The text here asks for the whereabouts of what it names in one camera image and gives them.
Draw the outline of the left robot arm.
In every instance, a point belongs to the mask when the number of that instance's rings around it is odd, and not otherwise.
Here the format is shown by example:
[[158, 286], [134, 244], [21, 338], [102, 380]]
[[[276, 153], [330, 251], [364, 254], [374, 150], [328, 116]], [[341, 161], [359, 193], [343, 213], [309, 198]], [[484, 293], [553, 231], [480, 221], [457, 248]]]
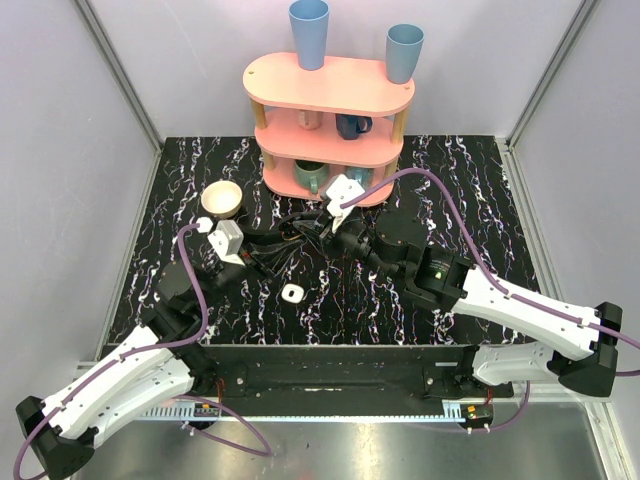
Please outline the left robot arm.
[[209, 301], [237, 289], [249, 276], [279, 273], [302, 240], [291, 230], [244, 231], [232, 220], [202, 217], [182, 227], [178, 260], [166, 265], [157, 301], [110, 354], [46, 398], [28, 396], [16, 407], [24, 435], [13, 466], [20, 478], [27, 452], [41, 478], [68, 479], [129, 422], [165, 401], [183, 399], [200, 410], [190, 430], [225, 411], [217, 397], [232, 394], [243, 367], [222, 367], [201, 343], [210, 325]]

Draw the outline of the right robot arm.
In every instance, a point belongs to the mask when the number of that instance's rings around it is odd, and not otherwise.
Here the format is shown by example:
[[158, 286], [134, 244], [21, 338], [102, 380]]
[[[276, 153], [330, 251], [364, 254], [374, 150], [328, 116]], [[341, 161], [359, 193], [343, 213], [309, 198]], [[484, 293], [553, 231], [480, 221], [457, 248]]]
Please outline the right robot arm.
[[278, 228], [379, 270], [401, 298], [418, 308], [483, 318], [531, 337], [529, 344], [466, 348], [453, 374], [463, 395], [513, 381], [550, 379], [591, 397], [612, 392], [623, 314], [614, 303], [581, 307], [514, 285], [428, 243], [425, 226], [399, 212], [384, 211], [373, 225], [302, 212], [281, 220]]

